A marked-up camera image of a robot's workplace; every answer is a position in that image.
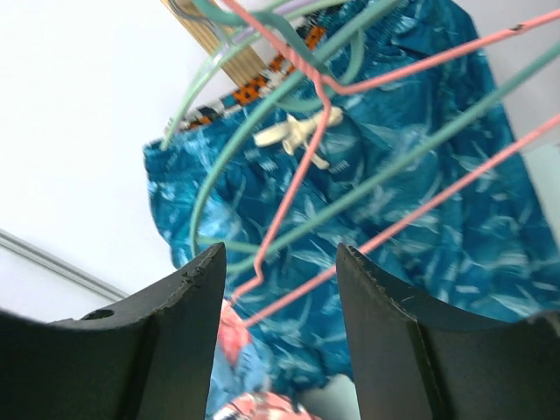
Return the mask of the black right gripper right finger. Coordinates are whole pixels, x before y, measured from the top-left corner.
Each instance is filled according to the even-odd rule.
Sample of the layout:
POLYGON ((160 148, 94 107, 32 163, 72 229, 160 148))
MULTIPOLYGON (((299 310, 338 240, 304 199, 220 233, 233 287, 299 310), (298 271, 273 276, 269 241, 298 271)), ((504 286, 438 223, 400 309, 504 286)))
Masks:
POLYGON ((557 311, 514 323, 482 317, 347 245, 336 276, 362 418, 558 418, 557 311))

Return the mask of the pink wire hanger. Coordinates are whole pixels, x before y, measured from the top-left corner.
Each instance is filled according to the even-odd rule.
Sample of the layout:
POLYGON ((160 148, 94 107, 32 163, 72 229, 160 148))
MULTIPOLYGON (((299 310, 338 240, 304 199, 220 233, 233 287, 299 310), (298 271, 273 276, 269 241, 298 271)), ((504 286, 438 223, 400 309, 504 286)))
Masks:
MULTIPOLYGON (((243 9, 238 3, 235 1, 228 1, 226 2, 227 5, 233 9, 235 12, 245 18, 247 21, 250 21, 250 14, 243 9)), ((540 56, 538 59, 535 59, 533 62, 529 63, 522 71, 520 71, 515 77, 512 77, 507 82, 500 87, 495 89, 491 94, 485 96, 483 99, 478 101, 476 104, 472 105, 467 111, 463 114, 459 115, 455 120, 449 122, 445 125, 440 131, 434 134, 430 138, 430 142, 426 141, 426 143, 421 144, 413 151, 411 151, 407 155, 402 155, 400 160, 395 161, 392 165, 387 166, 384 171, 381 171, 375 177, 369 178, 367 182, 364 182, 356 187, 356 189, 349 192, 344 197, 340 198, 340 200, 333 202, 331 206, 326 207, 325 211, 321 214, 317 214, 316 219, 309 220, 307 225, 300 225, 300 230, 294 229, 286 234, 286 236, 278 239, 277 241, 273 242, 277 235, 277 231, 281 227, 281 224, 288 213, 288 210, 298 193, 298 189, 305 178, 305 175, 308 172, 308 169, 311 164, 312 156, 315 154, 316 149, 319 147, 319 143, 322 140, 325 132, 326 132, 326 123, 331 113, 331 103, 329 102, 328 98, 326 98, 326 94, 322 90, 320 90, 323 85, 328 84, 329 87, 332 87, 336 93, 341 95, 352 95, 355 93, 360 93, 362 91, 371 90, 374 88, 378 88, 381 85, 388 84, 390 82, 399 81, 401 79, 405 79, 409 76, 414 74, 421 73, 422 71, 431 69, 433 67, 442 65, 444 63, 450 62, 457 58, 466 56, 467 54, 474 53, 475 51, 485 47, 490 46, 492 44, 499 43, 505 39, 510 39, 514 36, 519 36, 524 34, 525 32, 529 32, 534 30, 537 27, 547 25, 551 22, 559 20, 559 8, 555 9, 549 13, 545 13, 541 16, 532 18, 526 22, 522 22, 518 25, 513 27, 497 31, 492 33, 484 38, 477 38, 474 41, 470 41, 468 43, 459 45, 454 47, 450 50, 446 50, 444 52, 438 53, 436 55, 430 56, 426 59, 418 61, 416 64, 405 66, 394 70, 389 73, 385 73, 378 77, 375 77, 370 80, 365 80, 360 83, 356 83, 353 85, 348 85, 346 87, 341 86, 333 81, 332 78, 326 77, 325 75, 321 75, 317 72, 312 74, 312 70, 315 71, 316 69, 308 66, 309 63, 305 62, 302 57, 297 56, 295 51, 291 50, 290 48, 284 48, 286 45, 282 45, 282 42, 279 41, 275 36, 272 35, 272 40, 270 41, 274 47, 280 51, 281 47, 284 48, 282 54, 285 55, 286 58, 290 58, 294 65, 302 65, 301 70, 309 73, 309 77, 313 77, 313 81, 316 84, 316 93, 321 96, 321 99, 324 104, 324 114, 323 120, 319 123, 313 137, 311 139, 311 144, 307 148, 300 165, 298 166, 296 172, 294 173, 294 177, 290 183, 288 191, 286 192, 279 208, 277 209, 274 219, 269 227, 269 231, 267 232, 266 236, 264 237, 260 248, 258 248, 255 259, 252 262, 252 266, 255 272, 255 276, 252 277, 249 281, 240 285, 237 289, 235 289, 234 293, 231 296, 232 305, 234 302, 238 301, 239 298, 244 296, 246 293, 252 291, 254 288, 259 287, 263 281, 263 270, 262 264, 268 254, 268 251, 276 252, 276 249, 283 249, 288 244, 292 243, 294 240, 299 238, 301 235, 305 235, 310 229, 315 227, 316 225, 320 225, 324 222, 324 220, 328 220, 334 215, 339 214, 341 211, 346 209, 348 206, 351 206, 356 200, 362 198, 363 195, 368 194, 375 186, 384 183, 386 180, 391 179, 394 177, 398 172, 400 172, 403 168, 409 165, 412 161, 420 158, 423 154, 435 149, 443 142, 447 141, 449 137, 454 136, 457 132, 461 131, 464 127, 472 123, 474 120, 478 119, 480 115, 486 113, 491 107, 493 107, 497 102, 500 102, 503 97, 511 93, 515 90, 518 86, 523 84, 528 78, 530 78, 534 73, 542 69, 543 67, 547 66, 552 60, 557 58, 559 55, 559 41, 557 45, 554 45, 553 48, 550 48, 546 53, 540 56)), ((430 199, 426 204, 420 206, 417 210, 412 212, 411 214, 407 215, 406 217, 402 218, 398 222, 394 223, 387 229, 383 230, 377 236, 369 240, 368 242, 364 243, 360 248, 360 252, 369 252, 374 249, 377 249, 380 245, 386 242, 389 238, 393 237, 394 235, 403 231, 407 226, 411 224, 411 222, 416 221, 419 217, 426 214, 428 211, 433 209, 434 207, 440 205, 443 201, 449 199, 452 195, 457 193, 459 190, 463 189, 464 187, 470 185, 475 179, 478 179, 482 174, 492 170, 497 165, 503 163, 506 159, 510 158, 520 149, 524 148, 525 146, 529 145, 531 142, 535 141, 538 137, 544 135, 548 130, 553 129, 559 124, 559 114, 555 115, 550 121, 546 122, 541 127, 535 129, 534 131, 527 134, 521 140, 509 145, 504 150, 500 151, 495 156, 489 158, 485 163, 476 167, 473 171, 467 173, 464 177, 460 178, 458 181, 453 183, 452 185, 445 188, 441 193, 435 195, 432 199, 430 199)), ((266 308, 262 309, 251 318, 248 318, 245 323, 247 326, 252 326, 257 322, 260 322, 262 319, 267 318, 269 315, 279 311, 280 309, 284 308, 286 305, 294 302, 298 298, 301 298, 304 294, 310 292, 311 290, 315 289, 322 283, 324 283, 328 278, 332 277, 335 274, 335 268, 329 268, 320 274, 317 274, 315 277, 303 283, 301 286, 296 288, 294 291, 290 292, 289 294, 285 295, 282 298, 279 298, 274 303, 268 305, 266 308)))

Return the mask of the pink shark print shorts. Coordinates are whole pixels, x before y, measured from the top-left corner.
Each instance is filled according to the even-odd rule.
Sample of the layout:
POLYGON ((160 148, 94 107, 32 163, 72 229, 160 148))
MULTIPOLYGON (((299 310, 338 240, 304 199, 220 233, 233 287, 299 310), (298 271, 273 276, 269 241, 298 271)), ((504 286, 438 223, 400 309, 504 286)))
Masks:
POLYGON ((223 301, 210 388, 207 419, 313 419, 302 405, 269 391, 269 377, 247 327, 223 301))

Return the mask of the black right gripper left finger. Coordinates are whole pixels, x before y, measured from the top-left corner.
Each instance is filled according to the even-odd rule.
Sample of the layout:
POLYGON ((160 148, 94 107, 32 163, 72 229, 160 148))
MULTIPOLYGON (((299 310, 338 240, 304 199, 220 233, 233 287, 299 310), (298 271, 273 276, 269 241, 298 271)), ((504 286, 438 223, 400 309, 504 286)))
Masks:
POLYGON ((203 418, 225 275, 217 243, 79 320, 3 312, 2 418, 203 418))

